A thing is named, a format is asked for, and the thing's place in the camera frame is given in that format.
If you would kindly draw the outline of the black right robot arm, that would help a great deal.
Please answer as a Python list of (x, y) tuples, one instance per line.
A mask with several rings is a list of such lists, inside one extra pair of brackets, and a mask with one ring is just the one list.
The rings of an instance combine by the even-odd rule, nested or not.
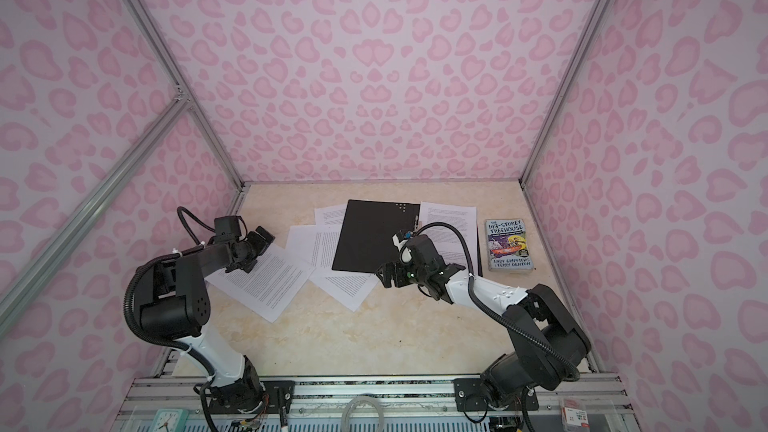
[(536, 388), (554, 391), (564, 382), (579, 381), (579, 365), (591, 343), (554, 290), (543, 284), (528, 289), (507, 286), (480, 276), (471, 261), (447, 262), (426, 234), (432, 228), (452, 232), (469, 254), (456, 227), (433, 222), (396, 233), (392, 242), (398, 258), (381, 265), (376, 276), (386, 288), (414, 285), (435, 301), (478, 310), (508, 333), (513, 352), (480, 374), (475, 391), (464, 397), (461, 407), (480, 402), (487, 409), (525, 412)]

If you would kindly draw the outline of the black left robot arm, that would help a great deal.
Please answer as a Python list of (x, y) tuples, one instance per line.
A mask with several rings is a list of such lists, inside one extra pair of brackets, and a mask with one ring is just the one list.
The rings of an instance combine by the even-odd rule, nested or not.
[(194, 246), (136, 269), (123, 299), (125, 322), (137, 338), (180, 351), (202, 370), (205, 380), (193, 390), (206, 418), (214, 409), (264, 413), (268, 393), (255, 367), (211, 323), (206, 278), (219, 271), (250, 273), (275, 237), (261, 226), (247, 229), (237, 215), (218, 217), (210, 226), (183, 206), (176, 212)]

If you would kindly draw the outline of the teal folder with black inside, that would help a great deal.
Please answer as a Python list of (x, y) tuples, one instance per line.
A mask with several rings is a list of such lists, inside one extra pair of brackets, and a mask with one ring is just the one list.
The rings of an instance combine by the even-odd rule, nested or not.
[(354, 199), (347, 202), (331, 269), (373, 274), (379, 266), (398, 259), (399, 252), (393, 242), (396, 233), (416, 231), (434, 222), (448, 223), (460, 232), (469, 248), (473, 267), (480, 273), (474, 207)]

